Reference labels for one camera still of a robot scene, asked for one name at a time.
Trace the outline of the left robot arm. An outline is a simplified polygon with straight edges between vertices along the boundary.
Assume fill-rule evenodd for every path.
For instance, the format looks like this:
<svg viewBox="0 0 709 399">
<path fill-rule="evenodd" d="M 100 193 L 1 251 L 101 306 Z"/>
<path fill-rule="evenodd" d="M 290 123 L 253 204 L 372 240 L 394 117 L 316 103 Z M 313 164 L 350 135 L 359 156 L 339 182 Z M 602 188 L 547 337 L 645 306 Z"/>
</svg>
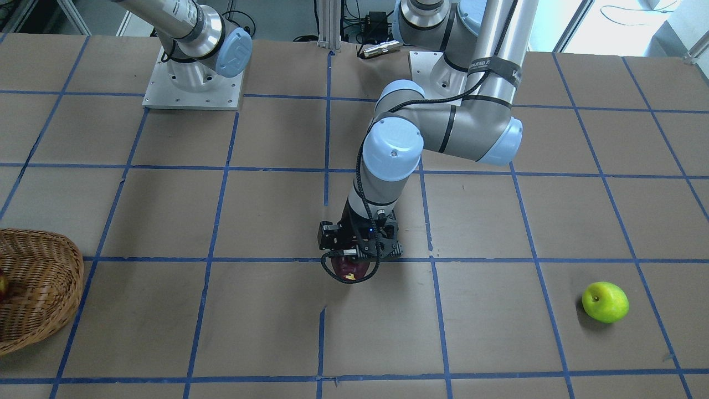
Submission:
<svg viewBox="0 0 709 399">
<path fill-rule="evenodd" d="M 437 53 L 415 79 L 388 83 L 358 149 L 354 180 L 339 222 L 322 222 L 322 260 L 367 265 L 401 256 L 395 216 L 422 152 L 504 166 L 517 154 L 522 124 L 512 101 L 537 1 L 399 1 L 393 33 Z"/>
</svg>

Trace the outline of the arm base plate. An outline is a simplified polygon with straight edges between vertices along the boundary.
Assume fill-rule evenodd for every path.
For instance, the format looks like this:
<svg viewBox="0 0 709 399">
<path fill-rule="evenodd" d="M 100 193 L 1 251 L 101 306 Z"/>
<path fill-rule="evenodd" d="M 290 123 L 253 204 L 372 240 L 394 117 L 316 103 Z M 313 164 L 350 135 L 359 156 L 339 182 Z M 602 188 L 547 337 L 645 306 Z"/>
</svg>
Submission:
<svg viewBox="0 0 709 399">
<path fill-rule="evenodd" d="M 458 71 L 446 63 L 441 52 L 411 50 L 411 79 L 418 84 L 427 99 L 453 98 L 466 91 L 467 71 Z"/>
<path fill-rule="evenodd" d="M 159 110 L 238 111 L 245 72 L 225 78 L 199 63 L 162 61 L 158 52 L 142 106 Z"/>
</svg>

